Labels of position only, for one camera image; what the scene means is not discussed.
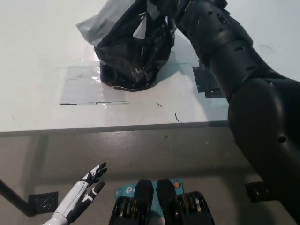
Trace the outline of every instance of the robotic arm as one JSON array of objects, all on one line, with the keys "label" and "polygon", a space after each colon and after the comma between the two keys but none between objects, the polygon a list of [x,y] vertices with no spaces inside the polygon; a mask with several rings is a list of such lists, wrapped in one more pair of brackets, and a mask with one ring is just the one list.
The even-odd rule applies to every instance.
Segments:
[{"label": "robotic arm", "polygon": [[[78,181],[61,201],[52,218],[43,225],[68,225],[73,223],[103,188],[104,182],[99,181],[99,177],[106,172],[105,166],[106,163],[96,166]],[[97,185],[84,196],[87,188],[94,183],[97,183]]]},{"label": "robotic arm", "polygon": [[272,70],[225,0],[152,0],[210,68],[229,102],[234,139],[268,190],[300,223],[300,82]]}]

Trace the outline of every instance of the black plastic bag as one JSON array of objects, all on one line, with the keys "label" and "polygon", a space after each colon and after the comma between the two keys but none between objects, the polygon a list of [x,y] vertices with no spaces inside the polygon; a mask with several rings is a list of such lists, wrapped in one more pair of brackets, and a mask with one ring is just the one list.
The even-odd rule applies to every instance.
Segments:
[{"label": "black plastic bag", "polygon": [[101,81],[131,91],[150,87],[169,59],[176,29],[149,0],[109,0],[77,27],[100,59]]}]

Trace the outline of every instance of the robotic hand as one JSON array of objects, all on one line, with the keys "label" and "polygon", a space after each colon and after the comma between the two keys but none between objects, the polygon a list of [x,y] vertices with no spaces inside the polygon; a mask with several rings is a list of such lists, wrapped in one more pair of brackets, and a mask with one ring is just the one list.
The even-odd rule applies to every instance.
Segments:
[{"label": "robotic hand", "polygon": [[[78,181],[62,200],[52,218],[43,225],[68,225],[73,223],[92,203],[104,186],[99,178],[106,172],[106,163],[96,166]],[[87,188],[97,185],[84,196]]]}]

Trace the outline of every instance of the black robotic arm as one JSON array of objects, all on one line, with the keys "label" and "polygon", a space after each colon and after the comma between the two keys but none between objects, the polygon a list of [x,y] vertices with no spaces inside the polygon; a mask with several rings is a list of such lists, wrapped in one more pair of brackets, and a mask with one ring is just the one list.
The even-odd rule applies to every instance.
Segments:
[{"label": "black robotic arm", "polygon": [[234,139],[300,223],[300,82],[271,69],[225,0],[152,0],[174,19],[229,102]]}]

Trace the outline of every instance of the black screw hole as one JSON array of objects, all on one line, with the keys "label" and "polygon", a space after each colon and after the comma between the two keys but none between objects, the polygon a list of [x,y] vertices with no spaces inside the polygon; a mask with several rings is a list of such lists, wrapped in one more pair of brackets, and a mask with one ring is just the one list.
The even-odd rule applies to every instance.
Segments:
[{"label": "black screw hole", "polygon": [[280,136],[279,138],[278,138],[278,142],[279,143],[283,143],[283,142],[285,142],[286,141],[286,137],[284,137],[284,136]]},{"label": "black screw hole", "polygon": [[246,71],[254,70],[256,67],[255,66],[250,66],[246,68]]},{"label": "black screw hole", "polygon": [[245,50],[245,47],[237,47],[234,49],[235,52]]}]

